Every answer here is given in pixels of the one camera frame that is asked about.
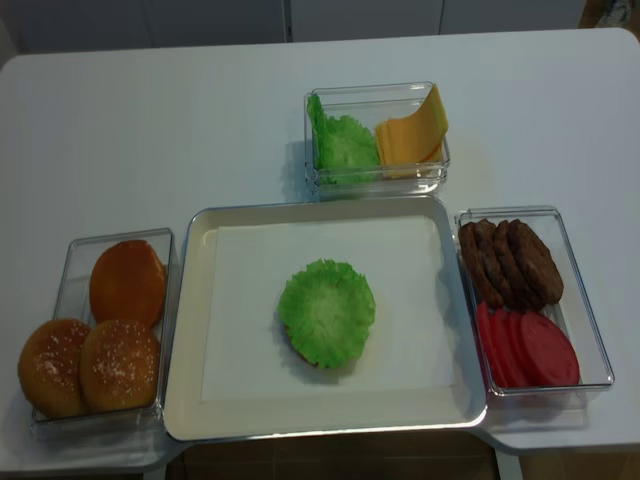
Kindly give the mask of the brown meat patty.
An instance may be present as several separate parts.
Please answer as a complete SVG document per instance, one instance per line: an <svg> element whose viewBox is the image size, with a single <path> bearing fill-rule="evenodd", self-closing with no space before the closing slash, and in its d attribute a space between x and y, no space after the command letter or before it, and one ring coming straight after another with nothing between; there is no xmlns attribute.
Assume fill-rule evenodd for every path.
<svg viewBox="0 0 640 480"><path fill-rule="evenodd" d="M462 257L476 291L489 307L502 307L504 305L504 299L485 273L484 264L480 256L480 250L475 239L474 222L466 223L459 228L458 240L461 247Z"/></svg>
<svg viewBox="0 0 640 480"><path fill-rule="evenodd" d="M546 244L520 220L508 223L509 246L525 281L544 304L557 304L564 282Z"/></svg>
<svg viewBox="0 0 640 480"><path fill-rule="evenodd" d="M495 231L496 225L487 219L477 222L474 226L475 242L486 278L481 292L492 308L506 306L515 310L519 307L517 298L494 250Z"/></svg>
<svg viewBox="0 0 640 480"><path fill-rule="evenodd" d="M508 305L518 311L539 311L544 307L544 303L526 282L515 261L508 241L508 225L507 220L501 221L497 225L493 239L497 260L511 289Z"/></svg>

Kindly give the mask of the plain bun bottom upright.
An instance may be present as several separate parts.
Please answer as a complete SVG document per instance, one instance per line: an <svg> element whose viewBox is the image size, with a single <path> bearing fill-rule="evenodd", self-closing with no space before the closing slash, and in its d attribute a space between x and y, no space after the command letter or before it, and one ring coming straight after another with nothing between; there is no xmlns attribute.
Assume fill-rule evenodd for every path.
<svg viewBox="0 0 640 480"><path fill-rule="evenodd" d="M94 320L135 320L153 328L162 315L166 288L166 267L147 241L119 242L101 254L91 273Z"/></svg>

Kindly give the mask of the stacked yellow cheese slices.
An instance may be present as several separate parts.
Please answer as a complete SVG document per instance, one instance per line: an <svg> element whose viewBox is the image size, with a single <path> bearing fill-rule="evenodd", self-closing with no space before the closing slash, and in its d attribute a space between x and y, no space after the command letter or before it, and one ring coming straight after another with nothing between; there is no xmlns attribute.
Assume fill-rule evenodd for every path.
<svg viewBox="0 0 640 480"><path fill-rule="evenodd" d="M375 128L381 164L385 167L435 163L441 160L441 148L448 123L390 119Z"/></svg>

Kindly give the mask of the clear bun container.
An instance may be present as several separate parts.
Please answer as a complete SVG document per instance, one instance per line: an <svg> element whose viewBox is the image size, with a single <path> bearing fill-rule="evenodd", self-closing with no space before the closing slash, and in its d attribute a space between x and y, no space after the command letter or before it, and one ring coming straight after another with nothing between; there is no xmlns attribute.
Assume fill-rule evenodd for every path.
<svg viewBox="0 0 640 480"><path fill-rule="evenodd" d="M157 432L163 428L163 406L166 390L170 336L173 332L174 281L179 272L173 232L155 229L77 239L71 242L54 307L54 319L74 318L91 328L94 320L89 303L89 282L92 270L101 254L113 245L127 240L147 241L166 267L167 288L159 322L150 328L160 344L156 398L146 407L111 412L88 412L81 416L47 418L32 404L31 431L41 440L61 440L73 437L93 437L99 434Z"/></svg>

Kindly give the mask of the bottom bun half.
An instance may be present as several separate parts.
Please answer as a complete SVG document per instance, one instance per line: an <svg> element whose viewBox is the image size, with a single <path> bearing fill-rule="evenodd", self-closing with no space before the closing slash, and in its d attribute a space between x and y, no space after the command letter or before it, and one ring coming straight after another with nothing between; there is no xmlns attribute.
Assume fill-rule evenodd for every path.
<svg viewBox="0 0 640 480"><path fill-rule="evenodd" d="M288 325L283 326L283 331L287 337L289 345L294 353L307 365L316 369L337 369L347 365L349 359L346 358L334 345L334 338L324 331L314 331L311 333L311 347L302 350L294 344L293 337Z"/></svg>

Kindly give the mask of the white rectangular serving tray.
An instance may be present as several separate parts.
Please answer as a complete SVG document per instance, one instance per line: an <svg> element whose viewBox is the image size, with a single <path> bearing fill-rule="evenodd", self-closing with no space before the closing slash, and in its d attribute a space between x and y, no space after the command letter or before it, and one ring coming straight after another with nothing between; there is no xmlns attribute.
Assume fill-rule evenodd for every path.
<svg viewBox="0 0 640 480"><path fill-rule="evenodd" d="M205 400L202 380L212 301L214 249L221 229L421 216L439 235L449 295L444 322L455 381L421 390ZM205 209L191 221L172 346L164 424L186 442L394 430L470 428L486 413L486 394L458 269L452 227L431 196Z"/></svg>

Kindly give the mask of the remaining green lettuce leaves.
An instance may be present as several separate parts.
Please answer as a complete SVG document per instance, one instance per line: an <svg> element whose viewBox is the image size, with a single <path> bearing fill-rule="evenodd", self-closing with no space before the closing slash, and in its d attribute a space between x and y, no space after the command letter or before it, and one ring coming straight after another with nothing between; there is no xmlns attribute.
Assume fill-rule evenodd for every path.
<svg viewBox="0 0 640 480"><path fill-rule="evenodd" d="M369 183L377 179L377 147L372 133L349 115L328 116L317 94L307 101L311 120L314 165L321 185Z"/></svg>

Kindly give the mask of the red tomato slice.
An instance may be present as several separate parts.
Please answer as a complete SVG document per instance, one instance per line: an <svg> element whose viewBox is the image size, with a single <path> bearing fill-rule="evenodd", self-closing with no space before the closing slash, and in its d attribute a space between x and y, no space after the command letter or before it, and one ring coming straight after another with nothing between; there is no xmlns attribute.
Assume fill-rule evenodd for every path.
<svg viewBox="0 0 640 480"><path fill-rule="evenodd" d="M523 354L541 386L578 385L580 366L562 330L542 314L529 312L520 321Z"/></svg>
<svg viewBox="0 0 640 480"><path fill-rule="evenodd" d="M477 309L477 321L480 339L485 351L491 375L498 387L507 387L507 380L496 356L492 341L493 317L486 302L482 301Z"/></svg>
<svg viewBox="0 0 640 480"><path fill-rule="evenodd" d="M505 378L505 386L524 388L528 380L513 353L509 330L509 312L496 309L492 317L492 342L500 369Z"/></svg>
<svg viewBox="0 0 640 480"><path fill-rule="evenodd" d="M531 373L529 360L524 352L524 344L520 332L521 319L522 315L519 312L511 311L507 318L507 333L509 335L509 342L515 363L520 372L520 376L523 378L523 380L519 382L518 386L533 387L535 377Z"/></svg>

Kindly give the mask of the clear patty tomato container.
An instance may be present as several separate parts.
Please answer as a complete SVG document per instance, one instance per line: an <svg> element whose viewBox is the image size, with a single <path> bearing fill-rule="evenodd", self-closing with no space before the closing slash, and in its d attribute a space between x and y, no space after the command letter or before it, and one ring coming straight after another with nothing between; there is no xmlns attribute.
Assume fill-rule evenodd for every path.
<svg viewBox="0 0 640 480"><path fill-rule="evenodd" d="M550 250L564 282L564 293L557 304L544 304L544 307L539 311L518 311L506 306L488 307L492 317L496 309L504 309L509 313L516 311L522 317L529 312L535 312L544 315L558 326L571 342L577 355L580 366L578 385L541 386L534 380L533 387L501 388L494 383L480 339L477 321L478 305L484 300L472 283L458 240L458 230L461 226L469 222L476 224L483 219L495 224L496 228L503 220L508 222L520 220L528 224ZM501 409L531 409L556 413L561 410L581 409L592 398L609 390L614 383L615 376L563 219L557 209L551 206L469 209L455 216L454 225L458 262L472 313L473 326L478 335L479 357L490 405Z"/></svg>

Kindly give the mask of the curled top cheese slice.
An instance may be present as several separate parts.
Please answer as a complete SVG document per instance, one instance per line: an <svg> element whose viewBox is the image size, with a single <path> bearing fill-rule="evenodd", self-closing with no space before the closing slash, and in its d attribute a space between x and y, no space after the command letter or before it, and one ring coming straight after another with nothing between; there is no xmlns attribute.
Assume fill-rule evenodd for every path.
<svg viewBox="0 0 640 480"><path fill-rule="evenodd" d="M395 164L426 161L439 147L448 128L446 111L434 84L414 113L387 122L392 161Z"/></svg>

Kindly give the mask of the green lettuce leaf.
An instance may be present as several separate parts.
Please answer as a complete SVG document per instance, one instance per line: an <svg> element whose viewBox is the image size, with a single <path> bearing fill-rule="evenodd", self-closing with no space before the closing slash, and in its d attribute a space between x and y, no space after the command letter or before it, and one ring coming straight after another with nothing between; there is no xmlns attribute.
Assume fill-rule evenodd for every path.
<svg viewBox="0 0 640 480"><path fill-rule="evenodd" d="M307 363L338 369L362 355L376 302L366 277L350 263L318 259L287 280L277 314Z"/></svg>

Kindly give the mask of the right sesame bun top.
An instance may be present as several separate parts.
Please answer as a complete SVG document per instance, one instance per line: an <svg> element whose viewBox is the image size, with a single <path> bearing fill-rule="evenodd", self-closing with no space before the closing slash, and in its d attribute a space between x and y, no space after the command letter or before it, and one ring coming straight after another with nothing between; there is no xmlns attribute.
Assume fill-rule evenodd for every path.
<svg viewBox="0 0 640 480"><path fill-rule="evenodd" d="M157 392L160 344L135 320L109 320L86 337L79 380L92 412L146 407Z"/></svg>

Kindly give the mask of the left sesame bun top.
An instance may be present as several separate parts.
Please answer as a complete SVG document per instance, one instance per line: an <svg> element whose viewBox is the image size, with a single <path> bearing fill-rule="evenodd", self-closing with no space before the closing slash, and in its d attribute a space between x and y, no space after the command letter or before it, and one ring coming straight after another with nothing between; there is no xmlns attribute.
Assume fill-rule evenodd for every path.
<svg viewBox="0 0 640 480"><path fill-rule="evenodd" d="M18 378L26 399L47 418L88 412L79 381L80 353L91 328L74 318L50 320L23 346Z"/></svg>

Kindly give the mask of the clear lettuce cheese container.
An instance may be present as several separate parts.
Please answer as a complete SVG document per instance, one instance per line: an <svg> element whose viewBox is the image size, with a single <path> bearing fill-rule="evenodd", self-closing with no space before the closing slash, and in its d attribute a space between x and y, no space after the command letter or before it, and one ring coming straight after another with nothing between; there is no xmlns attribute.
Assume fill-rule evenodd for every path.
<svg viewBox="0 0 640 480"><path fill-rule="evenodd" d="M316 88L305 95L305 174L306 183L313 195L320 200L357 198L364 196L411 196L428 194L437 190L447 179L451 163L446 135L442 142L441 160L435 163L409 165L408 167L385 167L381 164L373 170L377 179L369 183L346 185L321 185L322 174L317 171L314 160L311 120L307 114L307 101L317 94L328 116L339 118L349 115L358 120L373 135L375 128L390 119L404 118L414 113L435 83L418 81L372 86Z"/></svg>

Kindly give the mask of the white paper tray liner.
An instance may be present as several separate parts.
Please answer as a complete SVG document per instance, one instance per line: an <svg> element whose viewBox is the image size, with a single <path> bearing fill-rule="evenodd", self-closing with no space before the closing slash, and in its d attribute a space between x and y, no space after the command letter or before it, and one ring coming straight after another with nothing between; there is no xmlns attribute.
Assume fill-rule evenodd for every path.
<svg viewBox="0 0 640 480"><path fill-rule="evenodd" d="M366 277L376 303L361 357L340 370L304 362L276 314L285 283L318 259L351 264ZM202 398L254 400L453 385L443 266L436 226L421 216L221 229L214 249Z"/></svg>

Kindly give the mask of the sesame bun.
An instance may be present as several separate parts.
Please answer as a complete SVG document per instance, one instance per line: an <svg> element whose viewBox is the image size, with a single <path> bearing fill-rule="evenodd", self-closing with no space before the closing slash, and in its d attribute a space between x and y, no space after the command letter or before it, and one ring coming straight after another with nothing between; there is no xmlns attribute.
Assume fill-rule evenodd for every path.
<svg viewBox="0 0 640 480"><path fill-rule="evenodd" d="M47 418L88 412L79 381L80 353L91 328L74 318L50 320L23 346L18 378L26 399Z"/></svg>
<svg viewBox="0 0 640 480"><path fill-rule="evenodd" d="M146 407L157 392L160 344L135 320L109 320L86 337L79 380L92 412Z"/></svg>

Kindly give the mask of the front brown meat patty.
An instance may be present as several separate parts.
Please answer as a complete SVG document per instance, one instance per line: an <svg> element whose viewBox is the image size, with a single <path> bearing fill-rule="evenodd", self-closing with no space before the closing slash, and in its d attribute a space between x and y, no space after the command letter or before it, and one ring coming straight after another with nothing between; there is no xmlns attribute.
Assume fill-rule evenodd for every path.
<svg viewBox="0 0 640 480"><path fill-rule="evenodd" d="M508 223L509 246L525 281L544 304L557 304L564 282L546 244L520 220Z"/></svg>

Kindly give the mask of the front red tomato slice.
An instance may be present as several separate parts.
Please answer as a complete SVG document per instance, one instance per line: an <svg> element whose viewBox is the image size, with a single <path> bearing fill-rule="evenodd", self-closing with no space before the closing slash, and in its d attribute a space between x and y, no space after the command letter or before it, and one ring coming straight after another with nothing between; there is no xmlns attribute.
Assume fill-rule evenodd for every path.
<svg viewBox="0 0 640 480"><path fill-rule="evenodd" d="M578 385L580 366L562 330L542 314L529 312L520 321L523 354L541 386Z"/></svg>

